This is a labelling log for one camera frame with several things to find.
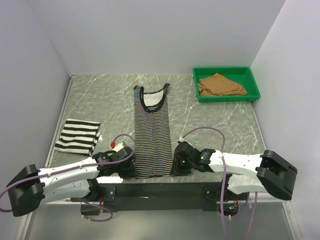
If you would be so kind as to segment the wide black white striped tank top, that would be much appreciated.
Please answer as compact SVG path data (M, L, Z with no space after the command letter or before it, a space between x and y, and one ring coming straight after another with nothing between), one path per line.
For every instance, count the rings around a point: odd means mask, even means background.
M68 118L54 143L54 149L90 157L100 138L100 126L100 122Z

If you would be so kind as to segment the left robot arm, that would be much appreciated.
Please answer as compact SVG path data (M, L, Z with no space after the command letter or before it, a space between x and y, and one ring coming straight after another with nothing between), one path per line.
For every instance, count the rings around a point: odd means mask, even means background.
M10 212L21 217L62 199L100 200L105 193L97 179L115 173L123 179L131 177L134 158L134 151L125 146L60 167L38 169L35 164L28 165L7 185Z

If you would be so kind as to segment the tan tank top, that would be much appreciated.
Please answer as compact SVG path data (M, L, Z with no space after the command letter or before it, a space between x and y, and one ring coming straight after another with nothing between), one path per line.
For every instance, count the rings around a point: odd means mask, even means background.
M200 79L197 86L201 97L246 96L248 94L241 84L219 73Z

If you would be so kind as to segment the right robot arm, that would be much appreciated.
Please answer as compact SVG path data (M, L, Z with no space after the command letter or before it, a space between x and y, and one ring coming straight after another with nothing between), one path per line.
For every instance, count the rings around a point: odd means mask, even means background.
M290 201L298 173L296 167L272 150L252 155L222 153L209 148L199 151L186 141L179 142L174 150L174 174L187 175L192 169L226 174L225 184L219 187L221 197L226 200L242 193L259 192Z

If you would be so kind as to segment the thin striped tank top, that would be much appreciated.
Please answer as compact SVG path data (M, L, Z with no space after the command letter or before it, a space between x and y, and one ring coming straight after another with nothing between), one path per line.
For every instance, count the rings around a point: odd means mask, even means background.
M167 92L134 87L134 166L139 179L167 177L173 168Z

